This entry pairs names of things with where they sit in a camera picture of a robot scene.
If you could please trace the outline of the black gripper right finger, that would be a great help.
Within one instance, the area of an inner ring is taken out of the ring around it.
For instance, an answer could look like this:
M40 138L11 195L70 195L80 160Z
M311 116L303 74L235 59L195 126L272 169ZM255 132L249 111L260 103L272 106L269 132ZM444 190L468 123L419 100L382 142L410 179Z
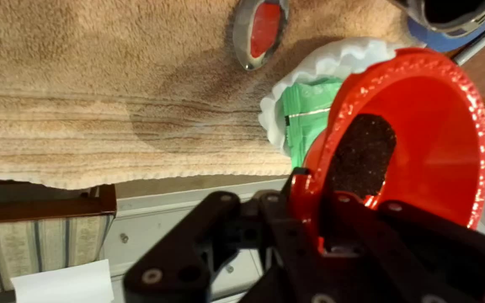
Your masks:
M321 194L313 216L333 303L485 303L485 234L346 192Z

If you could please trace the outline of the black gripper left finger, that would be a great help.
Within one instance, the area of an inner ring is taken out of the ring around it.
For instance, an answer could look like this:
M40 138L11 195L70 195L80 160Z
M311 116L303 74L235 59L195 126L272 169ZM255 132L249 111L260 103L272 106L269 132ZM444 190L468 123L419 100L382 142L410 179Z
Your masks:
M208 194L126 271L124 303L212 303L213 281L239 251L264 251L260 207L274 201L274 192L247 202Z

